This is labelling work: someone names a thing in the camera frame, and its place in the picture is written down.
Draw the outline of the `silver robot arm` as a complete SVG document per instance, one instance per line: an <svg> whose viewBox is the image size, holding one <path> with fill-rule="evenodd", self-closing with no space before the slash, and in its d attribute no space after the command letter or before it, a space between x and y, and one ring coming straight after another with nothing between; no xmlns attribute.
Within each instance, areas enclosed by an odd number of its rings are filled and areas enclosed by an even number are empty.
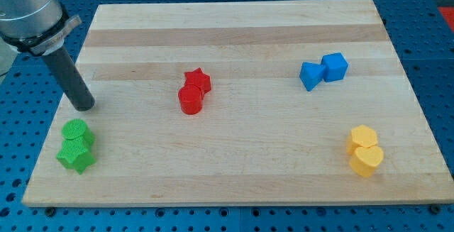
<svg viewBox="0 0 454 232"><path fill-rule="evenodd" d="M1 39L18 53L49 55L81 22L58 0L1 0Z"/></svg>

